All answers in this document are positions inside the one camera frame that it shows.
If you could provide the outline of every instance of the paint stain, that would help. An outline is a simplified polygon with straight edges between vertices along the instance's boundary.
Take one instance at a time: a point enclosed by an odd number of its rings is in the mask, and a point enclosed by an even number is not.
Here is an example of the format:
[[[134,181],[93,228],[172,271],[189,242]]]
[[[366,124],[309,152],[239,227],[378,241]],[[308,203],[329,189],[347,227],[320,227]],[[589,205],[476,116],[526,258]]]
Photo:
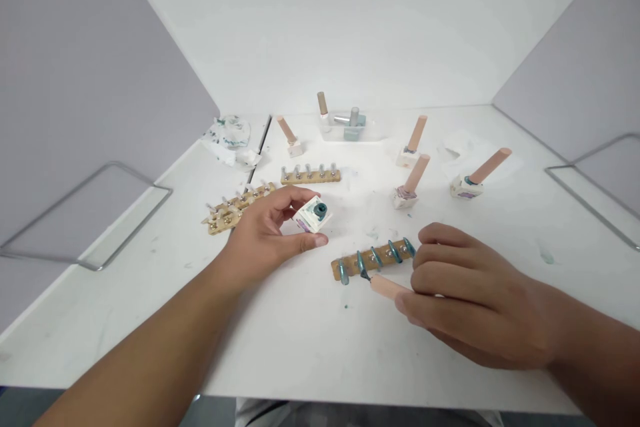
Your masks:
[[[378,227],[374,227],[373,229],[369,230],[367,232],[367,237],[375,240],[377,242],[378,237],[380,236],[380,234],[378,233]]]
[[[538,244],[538,252],[543,262],[547,265],[555,265],[555,258],[553,258],[553,254],[549,249],[547,249],[539,240],[536,243]]]

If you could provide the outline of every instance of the gray partition wall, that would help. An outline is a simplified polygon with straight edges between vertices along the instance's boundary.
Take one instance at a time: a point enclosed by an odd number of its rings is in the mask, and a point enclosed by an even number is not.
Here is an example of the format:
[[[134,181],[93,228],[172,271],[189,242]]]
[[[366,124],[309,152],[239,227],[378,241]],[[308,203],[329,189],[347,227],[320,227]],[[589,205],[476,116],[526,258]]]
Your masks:
[[[574,0],[494,104],[569,161],[640,133],[640,0]],[[640,142],[581,168],[640,213]]]
[[[0,244],[106,161],[158,178],[218,114],[147,0],[0,0],[0,108]],[[76,256],[143,190],[110,174],[29,247]],[[64,269],[0,258],[0,332]]]

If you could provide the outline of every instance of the wooden peg board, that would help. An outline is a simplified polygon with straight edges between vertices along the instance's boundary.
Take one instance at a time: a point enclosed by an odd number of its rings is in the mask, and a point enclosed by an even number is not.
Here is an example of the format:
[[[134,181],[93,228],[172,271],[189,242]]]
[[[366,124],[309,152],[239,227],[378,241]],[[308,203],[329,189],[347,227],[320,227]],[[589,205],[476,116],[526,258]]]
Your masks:
[[[275,185],[273,185],[273,183],[269,182],[269,193],[274,192],[277,187]],[[245,198],[245,200],[242,200],[241,197],[234,197],[232,199],[230,199],[229,201],[231,202],[231,205],[235,205],[235,207],[237,207],[237,209],[240,211],[240,214],[242,215],[242,211],[249,207],[250,203],[249,203],[249,198],[253,198],[253,201],[258,200],[259,198],[262,198],[265,196],[265,186],[261,185],[260,187],[258,187],[257,189],[255,189],[257,195],[254,196],[251,192],[247,192],[243,194],[243,197]],[[240,217],[236,214],[234,214],[231,210],[229,210],[229,208],[227,207],[226,204],[224,203],[220,203],[219,205],[215,206],[216,209],[221,210],[221,209],[227,209],[227,211],[222,215],[221,218],[217,218],[215,220],[213,220],[212,222],[209,221],[209,217],[205,218],[201,223],[202,224],[208,224],[209,225],[209,235],[216,235],[219,234],[221,232],[224,232],[225,230],[229,230],[234,228],[238,222],[240,221]]]
[[[400,254],[400,258],[402,260],[411,258],[411,254],[409,253],[409,250],[406,248],[404,240],[398,240],[392,243],[398,249],[398,254]],[[391,265],[396,263],[395,257],[393,257],[393,255],[389,256],[387,254],[387,252],[390,253],[389,244],[385,244],[381,247],[376,247],[375,251],[380,257],[380,260],[382,261],[383,265]],[[361,250],[360,254],[362,255],[362,260],[365,264],[365,269],[376,270],[379,267],[378,263],[375,260],[371,259],[371,249],[364,250],[364,251]],[[340,259],[336,259],[333,262],[331,262],[331,269],[333,270],[333,278],[338,281],[340,280],[340,267],[338,263],[339,260]],[[342,257],[342,262],[345,264],[345,269],[347,270],[347,275],[349,277],[360,275],[360,271],[358,270],[357,253],[350,255],[348,257]]]
[[[331,175],[331,169],[325,170],[324,178],[320,176],[320,171],[318,170],[311,171],[311,178],[307,177],[306,170],[301,170],[299,174],[300,174],[300,178],[297,179],[293,174],[293,172],[287,172],[289,179],[285,180],[285,178],[282,177],[280,179],[280,183],[282,183],[283,185],[300,185],[301,183],[327,183],[327,182],[340,181],[340,171],[338,169],[335,170],[335,177]]]

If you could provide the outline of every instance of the white cube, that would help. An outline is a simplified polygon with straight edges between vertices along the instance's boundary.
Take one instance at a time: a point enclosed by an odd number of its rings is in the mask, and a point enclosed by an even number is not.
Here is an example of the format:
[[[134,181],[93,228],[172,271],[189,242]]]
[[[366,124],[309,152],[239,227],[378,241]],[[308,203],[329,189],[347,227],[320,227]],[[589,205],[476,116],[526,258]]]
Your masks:
[[[471,200],[485,191],[482,184],[476,185],[474,183],[469,183],[466,178],[467,177],[461,173],[454,181],[451,182],[451,185],[449,186],[451,197]]]
[[[324,205],[319,210],[323,210],[323,215],[316,209],[318,205]],[[293,221],[305,232],[317,234],[325,226],[333,214],[329,212],[327,204],[320,200],[317,195],[303,205],[293,216]]]
[[[404,147],[402,150],[400,150],[400,153],[398,153],[398,158],[395,160],[395,164],[398,167],[414,168],[415,163],[419,158],[420,152],[418,152],[417,150],[412,152],[411,150],[407,150],[407,148]]]
[[[417,201],[418,196],[415,193],[407,194],[402,187],[394,189],[391,194],[391,202],[396,210],[413,207]]]
[[[296,140],[293,145],[289,144],[287,151],[289,152],[289,157],[298,157],[305,153],[299,140]]]

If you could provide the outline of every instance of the beige stick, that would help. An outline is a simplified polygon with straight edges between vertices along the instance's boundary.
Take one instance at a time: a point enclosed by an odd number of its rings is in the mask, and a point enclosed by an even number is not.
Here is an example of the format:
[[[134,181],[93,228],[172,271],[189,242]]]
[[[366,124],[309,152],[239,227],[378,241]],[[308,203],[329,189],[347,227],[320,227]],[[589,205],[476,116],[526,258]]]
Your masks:
[[[278,117],[276,117],[276,120],[280,124],[280,128],[282,129],[282,131],[285,133],[287,141],[291,144],[294,144],[297,138],[295,137],[295,135],[293,135],[293,132],[289,128],[289,124],[287,123],[287,121],[282,115],[278,115]]]
[[[491,172],[496,170],[510,155],[511,149],[501,148],[494,153],[489,160],[480,165],[480,168],[469,176],[469,180],[476,184],[482,183],[485,178],[489,177]]]
[[[324,92],[318,92],[318,104],[320,105],[320,115],[327,115],[329,111],[327,110],[327,101],[325,100]]]
[[[426,153],[420,155],[420,158],[415,163],[413,170],[411,170],[411,173],[409,174],[409,178],[405,182],[405,190],[408,193],[415,193],[415,188],[418,186],[418,183],[422,178],[422,174],[425,173],[425,168],[427,168],[429,160],[431,160],[431,157]]]
[[[383,297],[395,300],[398,294],[412,294],[413,292],[402,285],[392,282],[381,275],[371,277],[371,289]]]
[[[411,135],[411,140],[409,140],[409,145],[407,145],[407,149],[411,151],[418,150],[418,144],[420,143],[420,137],[422,137],[422,131],[425,129],[425,124],[427,123],[427,116],[420,115],[418,117],[418,121],[415,123],[415,128],[413,129],[413,134]]]

